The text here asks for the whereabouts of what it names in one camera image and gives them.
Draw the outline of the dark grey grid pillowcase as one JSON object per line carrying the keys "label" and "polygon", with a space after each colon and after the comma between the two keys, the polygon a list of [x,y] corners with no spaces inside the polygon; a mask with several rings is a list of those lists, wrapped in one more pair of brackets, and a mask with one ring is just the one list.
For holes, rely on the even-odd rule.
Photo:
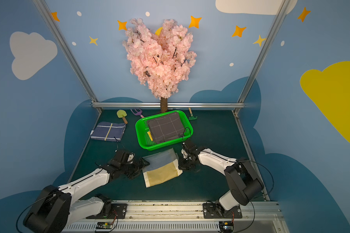
{"label": "dark grey grid pillowcase", "polygon": [[157,144],[181,138],[185,133],[178,112],[150,119],[147,124],[152,139]]}

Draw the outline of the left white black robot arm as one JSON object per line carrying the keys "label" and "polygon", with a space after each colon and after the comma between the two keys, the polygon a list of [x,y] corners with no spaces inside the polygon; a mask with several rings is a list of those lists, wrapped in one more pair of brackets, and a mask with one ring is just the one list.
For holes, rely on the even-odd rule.
{"label": "left white black robot arm", "polygon": [[121,175],[134,179],[149,164],[143,158],[137,159],[134,153],[117,150],[110,161],[84,177],[58,187],[45,187],[27,207],[23,225],[34,233],[60,233],[66,226],[91,216],[117,219],[118,213],[110,198],[102,194],[87,200],[82,197]]}

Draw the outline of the green plastic basket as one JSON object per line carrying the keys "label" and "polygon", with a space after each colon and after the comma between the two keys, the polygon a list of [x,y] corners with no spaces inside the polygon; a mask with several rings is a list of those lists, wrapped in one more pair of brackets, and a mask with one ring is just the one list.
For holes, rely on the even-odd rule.
{"label": "green plastic basket", "polygon": [[[181,122],[182,122],[182,124],[183,124],[183,126],[185,128],[185,133],[184,133],[183,137],[178,138],[178,139],[174,139],[174,140],[171,140],[171,141],[163,142],[163,143],[158,143],[158,144],[153,142],[153,141],[151,141],[149,136],[148,136],[148,134],[147,134],[147,132],[149,131],[149,127],[148,127],[147,121],[150,120],[150,119],[154,119],[154,118],[157,118],[157,117],[161,117],[161,116],[167,115],[169,113],[173,113],[173,112],[178,112],[179,113]],[[176,143],[180,143],[180,142],[182,142],[185,139],[189,139],[193,135],[193,127],[192,127],[190,121],[188,120],[188,118],[185,115],[185,113],[183,111],[180,111],[180,110],[174,110],[174,111],[170,111],[170,112],[167,112],[167,113],[161,113],[161,114],[153,115],[153,116],[150,116],[150,117],[149,116],[145,117],[145,118],[140,119],[140,120],[137,121],[137,123],[135,125],[135,128],[136,128],[136,134],[137,134],[139,145],[143,149],[146,149],[146,150],[149,150],[149,151],[157,150],[159,148],[163,148],[163,147],[170,146],[170,145],[173,145],[173,144],[176,144]]]}

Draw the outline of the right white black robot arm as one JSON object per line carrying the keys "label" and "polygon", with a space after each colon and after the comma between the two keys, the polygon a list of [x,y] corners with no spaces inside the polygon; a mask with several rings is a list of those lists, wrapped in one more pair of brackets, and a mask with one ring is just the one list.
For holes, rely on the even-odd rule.
{"label": "right white black robot arm", "polygon": [[197,147],[190,140],[182,143],[181,153],[183,158],[179,169],[192,170],[200,163],[225,176],[229,191],[217,201],[221,210],[229,211],[238,205],[246,206],[264,189],[263,181],[250,160],[226,157],[209,148]]}

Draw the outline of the beige grey pillowcase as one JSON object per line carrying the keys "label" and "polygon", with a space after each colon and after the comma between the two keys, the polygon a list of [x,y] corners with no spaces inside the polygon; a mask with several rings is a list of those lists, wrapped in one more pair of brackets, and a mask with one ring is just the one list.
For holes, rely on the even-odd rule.
{"label": "beige grey pillowcase", "polygon": [[143,160],[149,163],[142,169],[146,188],[162,184],[183,173],[179,169],[178,154],[173,148],[143,157]]}

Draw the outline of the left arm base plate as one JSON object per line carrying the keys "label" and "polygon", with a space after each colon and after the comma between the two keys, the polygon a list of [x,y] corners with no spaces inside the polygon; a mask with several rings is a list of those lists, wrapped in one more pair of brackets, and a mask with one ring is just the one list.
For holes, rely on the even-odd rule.
{"label": "left arm base plate", "polygon": [[99,214],[86,217],[86,219],[124,219],[127,211],[127,204],[109,203],[103,206]]}

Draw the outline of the yellow cartoon pillowcase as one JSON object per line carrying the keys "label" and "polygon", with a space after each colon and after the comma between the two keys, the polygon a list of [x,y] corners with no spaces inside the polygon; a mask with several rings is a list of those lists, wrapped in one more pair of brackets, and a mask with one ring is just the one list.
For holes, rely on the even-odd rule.
{"label": "yellow cartoon pillowcase", "polygon": [[153,138],[152,138],[151,132],[150,132],[150,131],[148,131],[148,132],[147,132],[147,134],[148,134],[148,136],[149,136],[150,140],[151,140],[151,141],[153,141]]}

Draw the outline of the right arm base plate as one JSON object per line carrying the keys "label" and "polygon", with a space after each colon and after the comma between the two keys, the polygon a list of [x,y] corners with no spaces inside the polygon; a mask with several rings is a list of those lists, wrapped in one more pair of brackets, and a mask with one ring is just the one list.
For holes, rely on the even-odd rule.
{"label": "right arm base plate", "polygon": [[220,204],[206,202],[202,204],[203,215],[205,219],[217,218],[242,218],[242,210],[240,205],[233,207],[230,210],[225,210]]}

